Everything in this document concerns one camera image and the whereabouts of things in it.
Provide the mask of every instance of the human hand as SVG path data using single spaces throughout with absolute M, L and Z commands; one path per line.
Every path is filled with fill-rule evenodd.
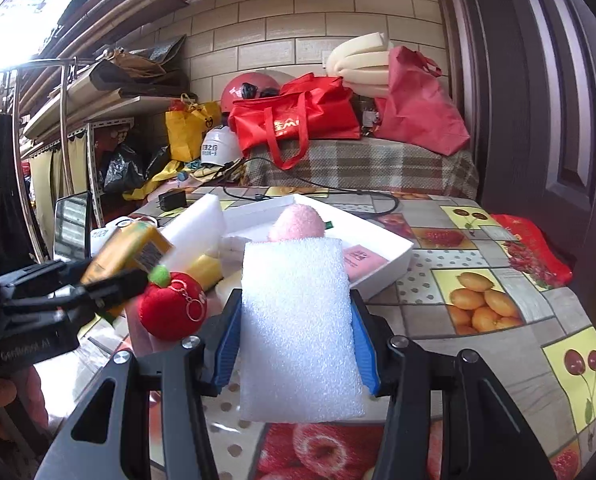
M 34 420 L 43 428 L 49 426 L 49 415 L 44 407 L 44 395 L 42 394 L 40 376 L 34 367 L 29 368 L 26 381 L 26 396 L 29 399 L 28 413 L 31 420 Z M 14 401 L 17 389 L 12 381 L 0 379 L 0 408 L 4 408 Z M 0 438 L 10 440 L 0 425 Z

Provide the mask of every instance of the red helmet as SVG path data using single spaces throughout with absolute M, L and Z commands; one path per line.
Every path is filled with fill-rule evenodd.
M 260 92 L 267 89 L 280 90 L 278 82 L 267 74 L 260 74 L 259 72 L 240 74 L 229 81 L 222 91 L 222 98 L 220 99 L 222 112 L 230 112 L 233 108 L 233 101 L 242 99 L 242 84 L 244 83 L 257 87 L 255 97 L 259 97 Z

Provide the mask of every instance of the mirror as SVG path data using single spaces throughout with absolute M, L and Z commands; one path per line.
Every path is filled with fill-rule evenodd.
M 91 213 L 89 191 L 56 202 L 54 260 L 82 260 L 90 256 Z

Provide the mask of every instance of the green leaf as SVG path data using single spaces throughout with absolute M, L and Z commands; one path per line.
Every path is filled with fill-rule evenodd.
M 587 399 L 587 405 L 585 406 L 585 422 L 589 424 L 591 422 L 591 417 L 594 413 L 594 407 L 591 405 L 591 400 Z

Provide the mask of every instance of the white foam sponge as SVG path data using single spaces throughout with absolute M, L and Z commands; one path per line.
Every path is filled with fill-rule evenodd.
M 247 244 L 240 359 L 244 420 L 364 415 L 340 240 Z

